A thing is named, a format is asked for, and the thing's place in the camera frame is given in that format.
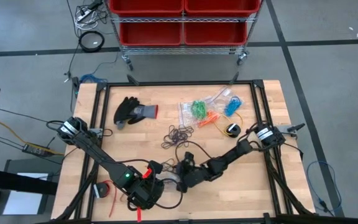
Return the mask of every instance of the power strip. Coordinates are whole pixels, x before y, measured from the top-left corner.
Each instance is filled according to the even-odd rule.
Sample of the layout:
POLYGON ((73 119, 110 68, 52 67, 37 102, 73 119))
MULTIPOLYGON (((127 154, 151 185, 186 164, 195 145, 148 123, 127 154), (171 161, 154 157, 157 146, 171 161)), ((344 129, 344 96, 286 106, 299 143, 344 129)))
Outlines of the power strip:
POLYGON ((78 17, 77 17, 77 21, 78 21, 78 22, 81 22, 83 19, 85 19, 85 17, 87 17, 89 14, 91 14, 92 11, 93 11, 93 10, 89 10, 89 9, 86 10, 83 16, 81 15, 81 16, 78 16, 78 17))

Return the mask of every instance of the black tape roll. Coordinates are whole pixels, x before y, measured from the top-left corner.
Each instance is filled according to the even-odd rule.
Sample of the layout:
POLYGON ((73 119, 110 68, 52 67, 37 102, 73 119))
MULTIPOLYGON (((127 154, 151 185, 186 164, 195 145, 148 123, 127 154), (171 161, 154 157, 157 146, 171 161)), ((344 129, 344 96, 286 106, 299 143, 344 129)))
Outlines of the black tape roll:
POLYGON ((236 138, 238 135, 240 135, 241 128, 237 124, 230 124, 226 127, 225 132, 229 137, 236 138))
POLYGON ((94 30, 91 30, 91 31, 86 31, 85 33, 81 34, 80 37, 78 38, 78 44, 80 45, 80 47, 82 48, 82 50, 86 53, 93 53, 93 52, 98 52, 100 51, 100 49, 103 47, 103 44, 104 44, 104 37, 103 35, 98 32, 98 31, 94 31, 94 30), (83 44, 82 44, 82 38, 84 38, 84 36, 88 35, 88 34, 96 34, 96 35, 99 35, 100 38, 102 38, 102 41, 101 43, 96 46, 96 47, 93 47, 93 48, 88 48, 88 47, 85 47, 83 44))

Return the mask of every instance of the black metal frame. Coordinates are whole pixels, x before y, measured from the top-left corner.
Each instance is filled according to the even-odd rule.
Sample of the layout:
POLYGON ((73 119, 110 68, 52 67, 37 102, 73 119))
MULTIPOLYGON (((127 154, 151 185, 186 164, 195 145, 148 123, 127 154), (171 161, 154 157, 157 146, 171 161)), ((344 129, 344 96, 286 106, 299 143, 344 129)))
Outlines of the black metal frame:
MULTIPOLYGON (((105 87, 105 93, 104 93, 104 103, 103 103, 103 109, 101 114, 101 122, 99 127, 104 128, 106 123, 106 116, 107 116, 107 108, 109 103, 109 92, 111 87, 120 87, 120 86, 169 86, 169 85, 228 85, 228 81, 197 81, 197 82, 142 82, 137 83, 138 85, 135 85, 133 83, 107 83, 105 87)), ((264 88, 263 80, 238 80, 233 83, 234 85, 249 85, 251 89, 251 95, 252 95, 252 101, 255 108, 255 114, 257 117, 257 122, 262 122, 262 115, 260 113, 259 103, 258 103, 258 97, 256 94, 256 87, 260 90, 260 94, 262 96, 262 103, 264 105, 264 111, 266 114, 266 119, 269 124, 272 124, 272 118, 270 115, 270 109, 269 104, 266 97, 266 92, 264 88)), ((96 122, 96 117, 98 114, 98 105, 99 105, 99 99, 100 99, 100 92, 96 91, 95 101, 93 105, 93 111, 92 111, 92 117, 91 117, 91 123, 90 128, 94 128, 94 124, 96 122)), ((281 162, 281 158, 278 156, 279 151, 277 148, 274 149, 274 154, 276 157, 276 163, 277 163, 277 171, 280 175, 280 177, 285 182, 285 175, 283 173, 283 166, 281 162)), ((265 153, 265 162, 271 162, 270 155, 265 153)), ((90 157, 88 155, 85 155, 85 159, 83 162, 83 169, 81 173, 81 180, 80 185, 85 181, 87 172, 88 172, 88 166, 89 166, 89 159, 90 157)), ((281 214, 281 208, 280 208, 280 202, 278 201, 278 195, 277 195, 277 188, 275 185, 275 181, 271 175, 269 175, 268 172, 268 180, 270 185, 270 192, 272 194, 272 201, 273 201, 273 207, 276 215, 281 214)), ((89 194, 89 200, 88 200, 88 210, 86 213, 86 218, 92 219, 92 212, 93 212, 93 205, 94 205, 94 195, 93 191, 91 190, 89 194)), ((292 207, 287 199, 287 197, 284 195, 285 199, 285 206, 287 209, 288 214, 292 214, 292 207)), ((82 208, 82 202, 79 203, 78 207, 75 211, 75 218, 81 217, 81 208, 82 208)), ((154 221, 143 221, 142 223, 265 223, 267 220, 266 218, 230 218, 230 219, 211 219, 211 220, 154 220, 154 221)), ((111 221, 111 222, 93 222, 98 224, 108 224, 108 223, 137 223, 136 221, 111 221)))

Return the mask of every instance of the red bin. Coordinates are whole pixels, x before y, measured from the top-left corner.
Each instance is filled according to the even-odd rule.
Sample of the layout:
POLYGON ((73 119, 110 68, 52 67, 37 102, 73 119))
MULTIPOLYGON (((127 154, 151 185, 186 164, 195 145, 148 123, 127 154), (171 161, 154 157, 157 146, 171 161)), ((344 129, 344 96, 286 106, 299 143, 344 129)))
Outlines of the red bin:
POLYGON ((175 46, 181 44, 179 22, 122 22, 119 38, 126 46, 175 46))
POLYGON ((260 0, 185 0, 189 16, 248 17, 259 10, 260 0))
POLYGON ((110 0, 110 10, 121 17, 180 17, 184 0, 110 0))
POLYGON ((242 45, 247 40, 245 22, 187 22, 186 45, 242 45))

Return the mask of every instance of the wooden tabletop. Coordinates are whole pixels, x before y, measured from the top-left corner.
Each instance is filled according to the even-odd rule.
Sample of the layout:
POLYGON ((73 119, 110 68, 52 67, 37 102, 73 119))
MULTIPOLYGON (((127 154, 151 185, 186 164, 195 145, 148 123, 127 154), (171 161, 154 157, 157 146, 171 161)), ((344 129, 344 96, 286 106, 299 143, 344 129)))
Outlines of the wooden tabletop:
MULTIPOLYGON (((280 82, 266 80, 264 83, 274 124, 291 124, 280 82)), ((209 95, 213 96, 222 87, 222 85, 192 85, 122 86, 111 88, 106 128, 111 129, 114 134, 111 137, 103 137, 102 148, 111 157, 119 161, 142 158, 163 162, 169 158, 175 158, 174 147, 162 149, 160 145, 163 137, 168 134, 168 127, 172 124, 178 126, 177 104, 179 102, 197 100, 209 95), (144 105, 158 105, 157 119, 146 118, 137 124, 127 124, 123 130, 117 130, 116 125, 113 123, 114 113, 126 96, 136 96, 140 103, 144 105)), ((245 102, 237 112, 244 119, 242 128, 248 128, 256 122, 249 85, 234 85, 231 88, 245 102)), ((74 115, 82 118, 88 124, 91 119, 95 89, 95 84, 82 84, 76 102, 74 115)), ((103 96, 104 93, 101 94, 99 101, 99 113, 96 124, 99 124, 103 96)), ((260 95, 259 103, 262 109, 261 113, 264 114, 260 95)), ((236 123, 241 123, 240 119, 236 116, 233 116, 231 119, 236 123)), ((217 124, 220 127, 225 127, 228 125, 228 121, 221 118, 217 124)), ((286 138, 287 143, 296 146, 294 139, 288 136, 286 138)), ((249 139, 256 140, 257 138, 252 134, 249 139)), ((213 157, 223 155, 236 144, 235 139, 223 136, 213 124, 202 128, 195 127, 190 140, 200 144, 213 157)), ((68 146, 66 154, 73 150, 73 148, 73 146, 68 146)), ((196 163, 202 163, 208 159, 201 150, 193 145, 190 145, 188 148, 179 148, 178 156, 180 159, 183 158, 186 151, 190 151, 195 155, 196 163)), ((83 158, 84 152, 76 150, 64 160, 52 218, 59 216, 76 194, 80 182, 83 158)), ((313 212, 313 201, 299 152, 294 148, 283 145, 281 159, 289 188, 297 196, 298 200, 313 212)), ((146 163, 133 162, 131 165, 142 173, 147 170, 146 163)), ((108 173, 103 168, 100 168, 98 182, 108 179, 108 173)), ((88 193, 84 196, 83 214, 86 213, 88 193)), ((278 190, 278 194, 281 208, 285 211, 281 190, 278 190)), ((113 195, 111 193, 105 198, 97 198, 94 201, 92 220, 136 220, 136 212, 131 212, 127 209, 126 198, 123 198, 122 201, 119 200, 119 197, 122 195, 120 191, 117 193, 114 212, 109 218, 113 195)), ((167 184, 158 203, 164 206, 172 206, 178 202, 179 198, 180 193, 175 190, 175 184, 167 184)), ((150 210, 142 211, 142 219, 259 218, 265 212, 269 212, 271 216, 274 216, 264 157, 262 153, 251 152, 229 165, 222 177, 213 182, 203 182, 196 187, 188 189, 179 207, 173 210, 153 207, 150 210)))

